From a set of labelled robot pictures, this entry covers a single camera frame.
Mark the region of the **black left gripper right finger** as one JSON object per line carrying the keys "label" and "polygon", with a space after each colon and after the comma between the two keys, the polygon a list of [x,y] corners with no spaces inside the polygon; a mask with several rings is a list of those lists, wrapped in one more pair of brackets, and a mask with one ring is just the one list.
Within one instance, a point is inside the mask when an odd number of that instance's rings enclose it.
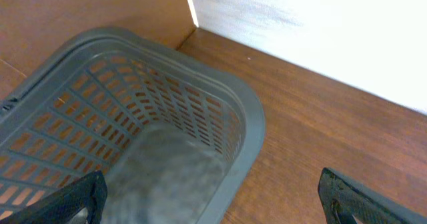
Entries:
{"label": "black left gripper right finger", "polygon": [[322,169],[318,195],[328,224],[426,222],[424,216],[328,167]]}

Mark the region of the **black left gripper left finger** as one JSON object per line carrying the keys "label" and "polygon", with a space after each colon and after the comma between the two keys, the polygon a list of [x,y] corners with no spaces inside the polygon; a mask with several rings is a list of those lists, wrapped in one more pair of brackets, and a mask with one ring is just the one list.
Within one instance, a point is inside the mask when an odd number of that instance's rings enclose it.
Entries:
{"label": "black left gripper left finger", "polygon": [[107,199],[107,185],[101,171],[94,171],[14,213],[2,223],[67,223],[82,209],[85,221],[100,224]]}

